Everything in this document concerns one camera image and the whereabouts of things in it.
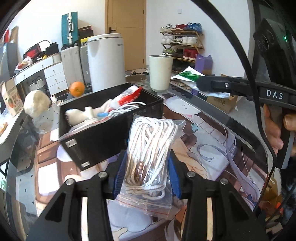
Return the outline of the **person's right hand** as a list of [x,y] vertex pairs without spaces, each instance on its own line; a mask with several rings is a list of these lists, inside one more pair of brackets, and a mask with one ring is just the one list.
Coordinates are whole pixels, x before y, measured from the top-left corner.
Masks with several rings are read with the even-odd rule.
[[[267,139],[272,146],[274,152],[277,154],[279,150],[283,148],[283,140],[280,138],[280,127],[271,119],[270,111],[266,104],[263,106],[265,133]],[[289,131],[295,131],[296,129],[296,116],[295,114],[287,114],[283,118],[283,124]]]

